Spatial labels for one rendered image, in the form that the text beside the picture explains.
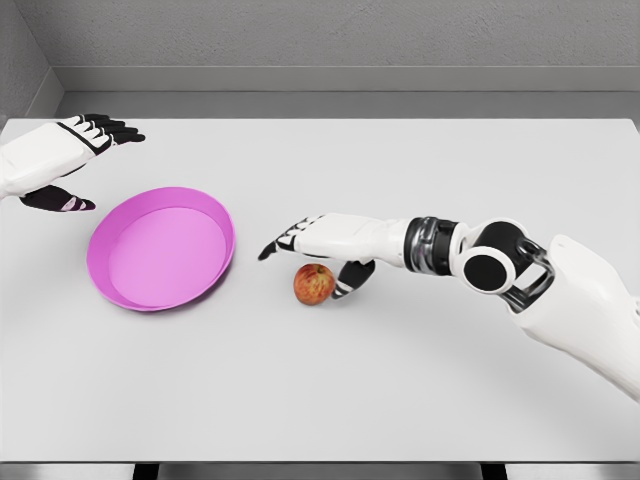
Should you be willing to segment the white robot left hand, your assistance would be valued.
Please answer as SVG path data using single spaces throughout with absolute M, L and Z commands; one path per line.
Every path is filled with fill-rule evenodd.
M 81 114 L 48 122 L 0 145 L 0 201 L 16 197 L 50 212 L 91 211 L 95 203 L 55 186 L 112 147 L 140 143 L 145 135 L 105 114 Z

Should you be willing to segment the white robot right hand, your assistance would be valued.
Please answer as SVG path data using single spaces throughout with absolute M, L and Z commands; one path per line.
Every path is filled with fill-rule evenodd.
M 267 244 L 258 260 L 266 260 L 278 251 L 289 251 L 344 261 L 331 294 L 333 299 L 340 299 L 361 288 L 375 272 L 374 236 L 385 231 L 382 220 L 368 217 L 338 213 L 307 217 Z

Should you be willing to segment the red apple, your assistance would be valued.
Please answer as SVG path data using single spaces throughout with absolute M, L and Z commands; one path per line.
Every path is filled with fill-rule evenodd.
M 298 269 L 293 280 L 296 299 L 304 305 L 314 306 L 323 303 L 333 293 L 335 278 L 325 265 L 308 263 Z

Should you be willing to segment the pink round plate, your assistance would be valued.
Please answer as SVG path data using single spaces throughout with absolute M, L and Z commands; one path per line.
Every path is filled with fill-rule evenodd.
M 94 230 L 86 266 L 98 292 L 135 311 L 179 307 L 224 275 L 236 243 L 223 204 L 191 188 L 163 187 L 112 209 Z

